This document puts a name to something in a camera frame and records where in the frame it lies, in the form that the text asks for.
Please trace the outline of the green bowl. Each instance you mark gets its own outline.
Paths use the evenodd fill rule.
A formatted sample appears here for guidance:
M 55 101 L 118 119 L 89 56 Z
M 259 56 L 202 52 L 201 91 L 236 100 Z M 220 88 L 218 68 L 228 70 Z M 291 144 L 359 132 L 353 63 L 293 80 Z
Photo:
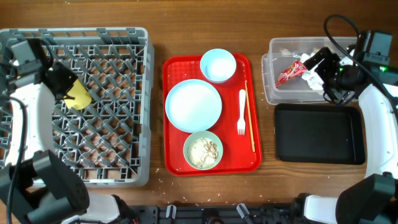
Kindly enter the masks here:
M 211 139 L 218 146 L 218 158 L 212 166 L 209 166 L 207 168 L 195 167 L 188 159 L 188 147 L 191 145 L 191 143 L 193 141 L 200 139 L 200 138 Z M 183 145 L 183 155 L 184 155 L 185 160 L 192 168 L 194 168 L 196 170 L 210 170 L 210 169 L 215 168 L 220 163 L 220 161 L 223 157 L 223 153 L 224 153 L 224 149 L 223 149 L 223 144 L 222 144 L 220 138 L 216 134 L 209 132 L 209 131 L 199 131 L 199 132 L 195 132 L 195 133 L 189 135 L 189 137 L 186 139 L 186 141 Z

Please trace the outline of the red snack wrapper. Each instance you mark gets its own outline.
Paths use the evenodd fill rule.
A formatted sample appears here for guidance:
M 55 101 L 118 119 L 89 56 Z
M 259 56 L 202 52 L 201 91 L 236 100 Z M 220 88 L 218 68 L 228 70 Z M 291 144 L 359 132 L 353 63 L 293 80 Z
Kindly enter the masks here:
M 301 61 L 296 60 L 292 65 L 290 65 L 287 69 L 280 73 L 279 78 L 275 83 L 275 86 L 278 88 L 287 81 L 303 75 L 306 71 L 306 66 Z

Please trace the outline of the white napkin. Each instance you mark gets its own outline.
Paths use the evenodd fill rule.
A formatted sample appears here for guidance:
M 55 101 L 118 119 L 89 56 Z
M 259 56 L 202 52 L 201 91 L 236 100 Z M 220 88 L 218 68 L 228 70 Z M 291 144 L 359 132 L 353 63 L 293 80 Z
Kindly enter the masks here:
M 301 55 L 293 55 L 294 58 L 300 60 L 302 63 L 308 60 L 310 57 L 314 56 L 315 53 L 312 52 L 310 55 L 301 54 Z M 310 89 L 315 91 L 323 90 L 323 80 L 319 77 L 319 75 L 315 72 L 316 67 L 313 67 L 311 70 L 307 70 L 301 75 L 301 79 L 305 80 Z

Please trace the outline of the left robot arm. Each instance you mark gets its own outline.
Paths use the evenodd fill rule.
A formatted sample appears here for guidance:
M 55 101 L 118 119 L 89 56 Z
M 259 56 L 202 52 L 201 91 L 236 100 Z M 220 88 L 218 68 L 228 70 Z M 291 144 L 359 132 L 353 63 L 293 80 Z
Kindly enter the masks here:
M 12 103 L 11 148 L 1 169 L 1 201 L 8 223 L 76 223 L 90 204 L 88 190 L 54 152 L 52 110 L 72 100 L 78 77 L 56 62 L 40 39 L 11 46 L 17 65 L 3 97 Z

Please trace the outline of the leftover rice food waste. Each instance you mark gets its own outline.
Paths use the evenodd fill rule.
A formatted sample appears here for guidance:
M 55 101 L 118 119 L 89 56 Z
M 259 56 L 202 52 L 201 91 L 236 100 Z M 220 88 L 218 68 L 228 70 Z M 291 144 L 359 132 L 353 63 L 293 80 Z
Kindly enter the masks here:
M 200 138 L 188 147 L 188 159 L 198 168 L 212 166 L 218 158 L 218 146 L 208 138 Z

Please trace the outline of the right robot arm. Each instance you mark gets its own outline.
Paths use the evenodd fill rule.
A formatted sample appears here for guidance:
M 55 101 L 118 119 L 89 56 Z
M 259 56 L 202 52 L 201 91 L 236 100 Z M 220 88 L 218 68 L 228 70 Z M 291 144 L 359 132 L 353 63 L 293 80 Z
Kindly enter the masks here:
M 330 102 L 342 104 L 344 91 L 354 93 L 364 117 L 368 156 L 365 178 L 339 197 L 305 197 L 307 220 L 397 223 L 397 69 L 388 66 L 391 42 L 391 34 L 367 30 L 354 46 L 337 47 L 350 64 L 340 64 L 327 47 L 303 63 L 321 77 Z

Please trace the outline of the yellow plastic cup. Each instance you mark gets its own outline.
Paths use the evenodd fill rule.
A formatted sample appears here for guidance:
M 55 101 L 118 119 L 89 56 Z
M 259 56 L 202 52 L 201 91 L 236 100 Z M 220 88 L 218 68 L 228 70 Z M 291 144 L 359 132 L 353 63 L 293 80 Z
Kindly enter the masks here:
M 85 109 L 92 101 L 90 94 L 82 85 L 79 79 L 76 79 L 72 88 L 67 92 L 68 98 L 64 102 L 68 109 L 74 108 L 75 110 Z

